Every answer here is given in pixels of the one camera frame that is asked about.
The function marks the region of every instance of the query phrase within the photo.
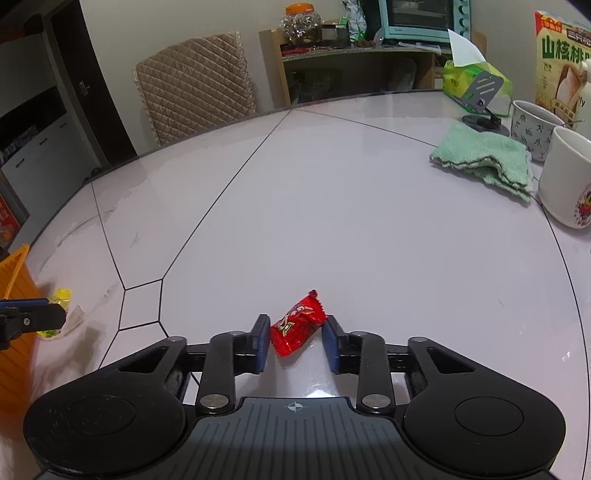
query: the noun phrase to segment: quilted chair cover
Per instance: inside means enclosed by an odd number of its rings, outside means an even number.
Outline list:
[[[160,145],[256,113],[238,32],[191,38],[134,68]]]

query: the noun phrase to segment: light blue oven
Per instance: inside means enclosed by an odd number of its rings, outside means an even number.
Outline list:
[[[471,40],[470,0],[379,0],[384,38],[449,43],[447,29]]]

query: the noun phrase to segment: black clamp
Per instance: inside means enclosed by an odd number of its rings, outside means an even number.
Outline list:
[[[24,421],[38,464],[103,478],[162,457],[197,419],[237,408],[234,376],[263,371],[270,324],[260,315],[250,333],[221,333],[201,345],[169,337],[51,390]],[[190,373],[200,371],[196,405],[182,405]]]
[[[47,299],[0,300],[0,350],[23,333],[62,328],[66,311]]]
[[[495,478],[554,462],[566,425],[540,393],[428,338],[387,345],[378,335],[343,332],[332,316],[322,335],[331,371],[359,375],[357,412],[390,416],[443,469]],[[391,372],[405,373],[408,404],[395,404]]]

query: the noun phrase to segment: metal screw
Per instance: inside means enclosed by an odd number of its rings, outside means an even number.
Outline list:
[[[217,410],[218,408],[225,407],[230,403],[228,397],[219,393],[210,393],[201,397],[201,405],[210,410]]]
[[[361,399],[361,403],[369,408],[385,408],[390,405],[390,399],[386,395],[382,395],[379,393],[373,393],[371,395],[366,395]]]

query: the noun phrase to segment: floor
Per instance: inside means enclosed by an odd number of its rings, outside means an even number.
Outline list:
[[[548,396],[567,421],[553,473],[579,480],[591,231],[433,166],[429,154],[463,113],[437,92],[306,106],[88,184],[27,261],[44,294],[71,288],[84,317],[66,337],[40,341],[35,396],[167,335],[207,342],[248,330],[259,313],[278,320],[316,288],[347,331],[399,344],[427,336]],[[356,390],[354,377],[330,373],[317,335],[236,382],[238,396]],[[403,397],[398,378],[395,387]]]

